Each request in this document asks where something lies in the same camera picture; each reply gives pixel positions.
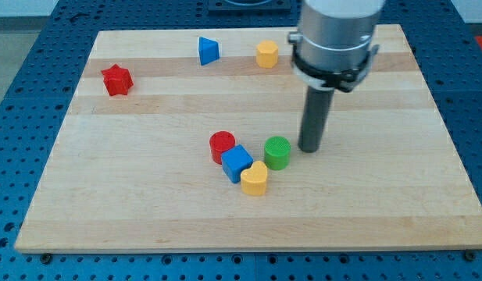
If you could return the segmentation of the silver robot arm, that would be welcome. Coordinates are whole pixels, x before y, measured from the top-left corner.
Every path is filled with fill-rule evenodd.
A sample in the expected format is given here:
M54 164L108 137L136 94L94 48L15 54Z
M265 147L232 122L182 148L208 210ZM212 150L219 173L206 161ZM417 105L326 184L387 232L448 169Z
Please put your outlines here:
M353 91L372 69L384 0L304 0L292 45L293 72L311 91Z

